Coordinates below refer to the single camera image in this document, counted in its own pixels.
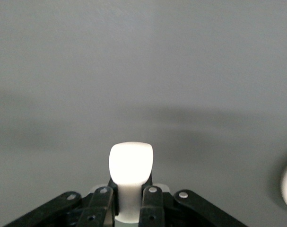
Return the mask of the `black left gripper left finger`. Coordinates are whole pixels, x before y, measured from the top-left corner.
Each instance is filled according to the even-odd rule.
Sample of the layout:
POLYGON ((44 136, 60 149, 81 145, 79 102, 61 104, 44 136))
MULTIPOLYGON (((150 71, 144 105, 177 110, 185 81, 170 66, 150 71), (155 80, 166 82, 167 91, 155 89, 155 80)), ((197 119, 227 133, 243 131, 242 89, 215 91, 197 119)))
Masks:
POLYGON ((25 215, 7 227, 113 227, 118 214, 117 185, 110 180, 86 197, 65 192, 25 215))

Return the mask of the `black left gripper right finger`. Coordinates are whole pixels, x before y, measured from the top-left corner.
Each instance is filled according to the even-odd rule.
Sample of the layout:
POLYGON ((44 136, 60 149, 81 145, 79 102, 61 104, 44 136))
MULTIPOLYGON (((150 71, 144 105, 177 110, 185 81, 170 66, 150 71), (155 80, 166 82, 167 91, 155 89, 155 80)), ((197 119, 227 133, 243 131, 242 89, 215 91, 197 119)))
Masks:
POLYGON ((140 227, 244 227, 241 221, 191 190, 175 194, 152 184, 142 185, 140 227))

